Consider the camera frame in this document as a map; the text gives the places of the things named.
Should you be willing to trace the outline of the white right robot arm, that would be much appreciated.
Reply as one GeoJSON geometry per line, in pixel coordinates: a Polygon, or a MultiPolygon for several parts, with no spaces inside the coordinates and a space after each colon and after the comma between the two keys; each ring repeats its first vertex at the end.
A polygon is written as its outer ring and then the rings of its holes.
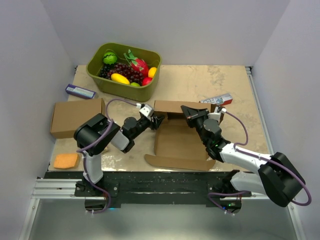
{"type": "Polygon", "coordinates": [[[247,142],[232,143],[222,137],[220,120],[229,115],[224,107],[195,109],[181,105],[187,125],[194,128],[209,157],[222,163],[233,164],[248,172],[236,172],[230,180],[223,183],[216,196],[233,197],[248,192],[260,193],[280,207],[293,203],[296,195],[304,190],[308,206],[312,197],[306,182],[287,156],[281,152],[273,155],[258,153],[244,148],[247,142]]]}

